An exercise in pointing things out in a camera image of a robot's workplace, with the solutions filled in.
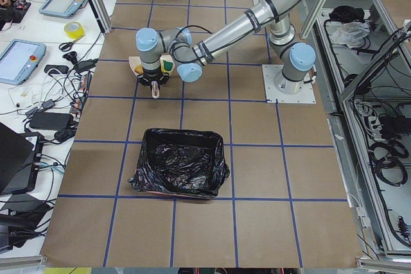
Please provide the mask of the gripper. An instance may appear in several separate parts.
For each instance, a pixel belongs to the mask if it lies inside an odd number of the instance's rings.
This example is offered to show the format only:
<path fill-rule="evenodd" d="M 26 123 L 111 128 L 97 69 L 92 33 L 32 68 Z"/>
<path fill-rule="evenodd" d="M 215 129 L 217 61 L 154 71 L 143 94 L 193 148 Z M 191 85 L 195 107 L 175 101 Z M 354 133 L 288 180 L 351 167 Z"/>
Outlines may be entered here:
<path fill-rule="evenodd" d="M 138 82 L 145 86 L 152 88 L 152 83 L 155 81 L 158 87 L 165 85 L 170 78 L 169 73 L 163 73 L 162 71 L 149 71 L 148 73 L 145 72 L 140 74 L 137 77 Z"/>

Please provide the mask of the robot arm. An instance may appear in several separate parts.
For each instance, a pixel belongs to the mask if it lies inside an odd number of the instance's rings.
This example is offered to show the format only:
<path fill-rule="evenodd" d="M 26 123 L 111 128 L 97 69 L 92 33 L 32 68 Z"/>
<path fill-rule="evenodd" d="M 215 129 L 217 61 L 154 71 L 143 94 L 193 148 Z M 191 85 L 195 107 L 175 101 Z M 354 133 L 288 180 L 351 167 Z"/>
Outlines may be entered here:
<path fill-rule="evenodd" d="M 141 28 L 136 33 L 136 47 L 141 60 L 142 74 L 138 82 L 152 91 L 167 83 L 169 73 L 161 69 L 161 56 L 169 54 L 182 81 L 197 81 L 203 66 L 247 37 L 269 28 L 268 42 L 283 62 L 283 68 L 274 78 L 275 87 L 286 94 L 295 94 L 313 67 L 314 49 L 295 38 L 290 22 L 290 11 L 302 0 L 258 0 L 236 20 L 211 34 L 197 44 L 192 41 L 189 27 L 156 31 Z"/>

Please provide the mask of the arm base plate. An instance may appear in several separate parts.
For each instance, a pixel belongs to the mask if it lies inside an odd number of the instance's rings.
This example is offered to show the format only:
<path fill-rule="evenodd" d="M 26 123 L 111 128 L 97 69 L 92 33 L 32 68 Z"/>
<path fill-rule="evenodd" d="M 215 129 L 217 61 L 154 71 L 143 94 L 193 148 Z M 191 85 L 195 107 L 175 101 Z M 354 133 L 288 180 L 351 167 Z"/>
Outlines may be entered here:
<path fill-rule="evenodd" d="M 267 103 L 315 104 L 311 76 L 306 73 L 303 81 L 289 81 L 283 76 L 283 65 L 262 65 Z"/>

